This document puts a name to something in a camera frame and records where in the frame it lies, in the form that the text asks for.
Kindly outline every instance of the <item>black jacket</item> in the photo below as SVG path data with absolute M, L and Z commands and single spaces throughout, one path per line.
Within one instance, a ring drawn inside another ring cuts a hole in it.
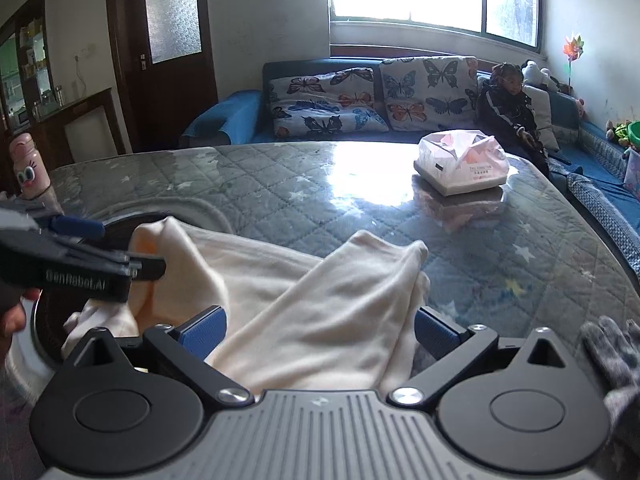
M 506 149 L 520 145 L 516 132 L 521 126 L 537 137 L 536 120 L 530 107 L 531 98 L 524 92 L 512 95 L 500 85 L 485 81 L 478 96 L 478 119 L 488 130 L 486 133 L 494 135 Z

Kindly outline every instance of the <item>cream towel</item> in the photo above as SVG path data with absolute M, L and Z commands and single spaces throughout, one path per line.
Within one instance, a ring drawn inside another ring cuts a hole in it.
M 206 362 L 254 394 L 376 388 L 385 395 L 409 377 L 414 317 L 429 288 L 420 241 L 398 247 L 359 231 L 323 260 L 168 217 L 139 226 L 129 248 L 164 256 L 165 275 L 133 283 L 127 304 L 89 301 L 66 324 L 65 356 L 94 326 L 135 336 L 219 304 L 226 337 Z

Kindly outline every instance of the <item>child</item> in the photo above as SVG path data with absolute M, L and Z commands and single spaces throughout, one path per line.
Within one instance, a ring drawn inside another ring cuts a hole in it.
M 522 91 L 522 69 L 502 63 L 493 68 L 491 79 L 478 96 L 478 119 L 482 130 L 492 135 L 504 151 L 526 158 L 549 178 L 545 149 L 538 140 L 531 99 Z

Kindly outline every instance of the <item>glass cabinet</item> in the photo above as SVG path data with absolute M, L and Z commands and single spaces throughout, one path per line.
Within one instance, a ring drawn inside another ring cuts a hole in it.
M 17 135 L 59 107 L 47 59 L 44 0 L 29 0 L 0 28 L 0 108 Z

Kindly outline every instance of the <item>power cord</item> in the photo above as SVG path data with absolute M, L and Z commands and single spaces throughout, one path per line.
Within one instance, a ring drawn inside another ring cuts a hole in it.
M 86 96 L 86 83 L 84 82 L 84 78 L 82 78 L 82 75 L 80 73 L 80 62 L 79 62 L 78 54 L 76 54 L 74 57 L 76 59 L 76 75 L 78 76 L 78 79 L 82 83 L 82 98 L 84 99 Z

